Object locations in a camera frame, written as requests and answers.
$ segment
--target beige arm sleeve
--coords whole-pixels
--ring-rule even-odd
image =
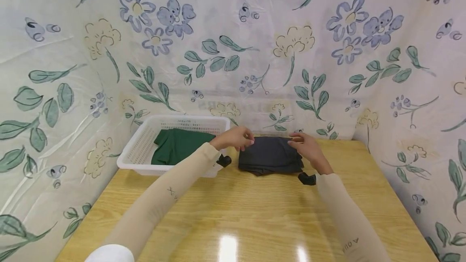
[[[126,211],[105,239],[104,245],[125,246],[137,261],[163,216],[219,157],[219,151],[204,143],[188,158],[160,176]]]
[[[336,174],[317,175],[319,195],[337,228],[348,262],[390,262],[380,238]]]

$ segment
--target person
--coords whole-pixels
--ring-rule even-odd
[[[359,207],[347,194],[340,177],[332,170],[316,140],[304,133],[291,133],[288,143],[318,172],[320,197],[328,207],[348,262],[389,262],[390,258]],[[246,127],[234,127],[204,143],[189,157],[160,176],[123,214],[101,247],[85,262],[135,262],[154,228],[174,203],[220,157],[220,150],[237,151],[254,144]]]

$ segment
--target white plastic basket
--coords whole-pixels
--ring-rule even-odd
[[[154,143],[157,135],[165,129],[183,129],[219,135],[230,129],[230,119],[214,116],[194,115],[154,115],[145,119],[126,144],[116,161],[120,169],[132,169],[141,175],[161,176],[170,170],[170,165],[151,165],[152,156],[157,149]],[[203,177],[215,177],[222,167],[214,163]]]

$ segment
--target floral fabric backdrop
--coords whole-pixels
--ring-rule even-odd
[[[361,140],[439,261],[466,262],[461,6],[3,0],[0,261],[53,261],[144,119],[197,114]]]

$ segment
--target green shirt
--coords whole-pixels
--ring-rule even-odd
[[[210,133],[200,133],[199,131],[161,130],[154,140],[154,143],[159,147],[154,152],[151,164],[176,165],[214,137]]]

